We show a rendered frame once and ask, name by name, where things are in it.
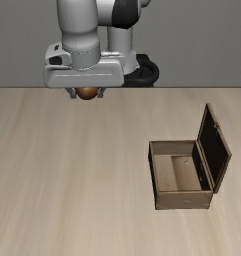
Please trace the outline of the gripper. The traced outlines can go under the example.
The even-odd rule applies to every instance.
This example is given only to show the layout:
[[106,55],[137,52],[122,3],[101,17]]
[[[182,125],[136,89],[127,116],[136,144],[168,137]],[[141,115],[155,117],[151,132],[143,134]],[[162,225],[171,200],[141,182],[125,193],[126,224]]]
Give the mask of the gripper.
[[96,65],[75,70],[71,55],[57,42],[51,44],[45,54],[44,83],[49,88],[65,88],[71,99],[77,97],[74,88],[102,87],[97,91],[97,98],[103,98],[105,87],[124,84],[124,66],[122,53],[103,51]]

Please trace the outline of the red-brown apple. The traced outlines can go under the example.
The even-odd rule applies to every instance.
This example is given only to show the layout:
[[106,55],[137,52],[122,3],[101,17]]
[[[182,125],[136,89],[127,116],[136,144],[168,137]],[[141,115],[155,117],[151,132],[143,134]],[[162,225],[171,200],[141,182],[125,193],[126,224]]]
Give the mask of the red-brown apple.
[[76,88],[76,94],[82,100],[91,100],[97,96],[98,89],[96,87]]

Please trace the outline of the brown wooden box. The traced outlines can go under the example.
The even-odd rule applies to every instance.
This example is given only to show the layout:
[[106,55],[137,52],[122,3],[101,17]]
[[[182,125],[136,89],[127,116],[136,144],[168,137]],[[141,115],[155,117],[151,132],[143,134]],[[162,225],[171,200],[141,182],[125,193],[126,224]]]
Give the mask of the brown wooden box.
[[150,141],[148,161],[156,210],[210,207],[213,189],[195,140]]

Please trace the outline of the brown wooden box lid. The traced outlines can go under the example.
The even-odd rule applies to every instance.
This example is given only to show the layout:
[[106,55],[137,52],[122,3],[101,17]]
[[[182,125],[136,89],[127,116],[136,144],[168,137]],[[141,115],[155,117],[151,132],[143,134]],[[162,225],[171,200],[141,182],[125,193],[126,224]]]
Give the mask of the brown wooden box lid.
[[232,153],[210,103],[205,105],[197,142],[202,153],[209,184],[217,194]]

